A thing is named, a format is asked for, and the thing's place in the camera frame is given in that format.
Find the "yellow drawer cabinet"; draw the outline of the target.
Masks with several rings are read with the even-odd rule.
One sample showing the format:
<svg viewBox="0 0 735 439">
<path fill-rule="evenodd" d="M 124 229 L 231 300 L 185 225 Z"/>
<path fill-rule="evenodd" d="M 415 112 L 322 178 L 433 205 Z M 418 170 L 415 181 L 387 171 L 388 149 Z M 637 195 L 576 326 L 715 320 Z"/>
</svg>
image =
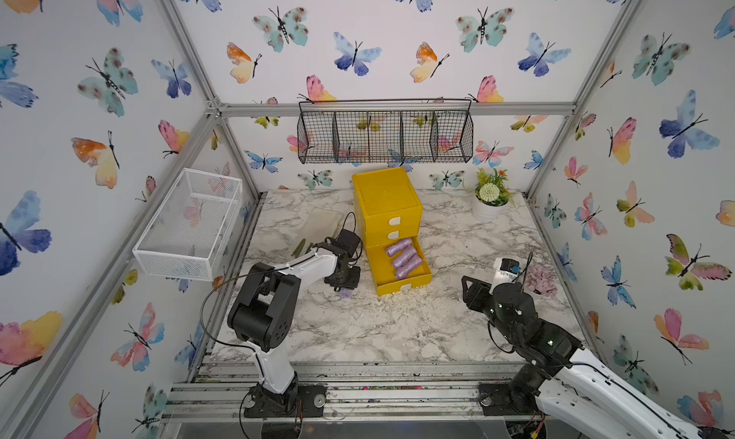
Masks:
<svg viewBox="0 0 735 439">
<path fill-rule="evenodd" d="M 428 285 L 433 274 L 419 243 L 423 205 L 402 167 L 357 174 L 352 179 L 358 232 L 365 244 L 367 260 L 379 296 L 393 295 Z M 405 238 L 413 240 L 423 264 L 406 278 L 395 278 L 394 257 L 386 247 Z"/>
</svg>

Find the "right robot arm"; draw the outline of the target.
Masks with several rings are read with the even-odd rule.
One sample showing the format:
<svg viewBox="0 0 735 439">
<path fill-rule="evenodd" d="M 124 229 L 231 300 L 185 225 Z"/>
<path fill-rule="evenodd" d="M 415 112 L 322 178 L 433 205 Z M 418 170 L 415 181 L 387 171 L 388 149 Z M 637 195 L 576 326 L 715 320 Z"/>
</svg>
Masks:
<svg viewBox="0 0 735 439">
<path fill-rule="evenodd" d="M 730 438 L 732 431 L 679 418 L 603 364 L 577 337 L 543 318 L 521 283 L 461 278 L 467 308 L 487 318 L 524 365 L 504 385 L 481 385 L 485 414 L 543 413 L 589 438 Z"/>
</svg>

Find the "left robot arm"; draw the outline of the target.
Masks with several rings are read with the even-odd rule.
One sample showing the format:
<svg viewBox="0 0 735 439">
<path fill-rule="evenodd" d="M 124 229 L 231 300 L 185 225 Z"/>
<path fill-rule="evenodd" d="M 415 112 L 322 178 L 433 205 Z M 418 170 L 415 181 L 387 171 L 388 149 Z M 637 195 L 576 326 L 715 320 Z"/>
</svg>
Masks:
<svg viewBox="0 0 735 439">
<path fill-rule="evenodd" d="M 255 352 L 260 384 L 266 391 L 283 395 L 296 380 L 283 342 L 300 292 L 315 283 L 324 283 L 337 293 L 356 289 L 361 275 L 356 263 L 362 247 L 355 232 L 343 229 L 293 261 L 277 266 L 256 263 L 245 274 L 227 324 Z"/>
</svg>

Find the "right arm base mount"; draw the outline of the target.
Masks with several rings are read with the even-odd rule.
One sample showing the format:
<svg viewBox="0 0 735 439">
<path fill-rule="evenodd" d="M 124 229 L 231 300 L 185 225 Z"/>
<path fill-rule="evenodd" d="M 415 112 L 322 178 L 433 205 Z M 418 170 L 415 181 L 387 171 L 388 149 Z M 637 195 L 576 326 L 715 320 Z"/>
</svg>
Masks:
<svg viewBox="0 0 735 439">
<path fill-rule="evenodd" d="M 525 364 L 510 381 L 481 383 L 478 403 L 484 416 L 530 415 L 540 413 L 537 397 L 547 381 L 545 374 Z"/>
</svg>

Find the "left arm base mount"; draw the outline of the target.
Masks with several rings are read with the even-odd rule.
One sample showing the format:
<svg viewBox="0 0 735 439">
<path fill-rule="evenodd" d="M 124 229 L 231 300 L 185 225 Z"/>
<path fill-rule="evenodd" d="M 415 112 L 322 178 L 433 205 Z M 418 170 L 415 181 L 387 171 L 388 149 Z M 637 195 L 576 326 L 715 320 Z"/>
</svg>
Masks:
<svg viewBox="0 0 735 439">
<path fill-rule="evenodd" d="M 263 383 L 251 387 L 243 399 L 240 415 L 245 418 L 321 418 L 327 403 L 324 385 L 304 385 L 297 376 L 279 394 Z"/>
</svg>

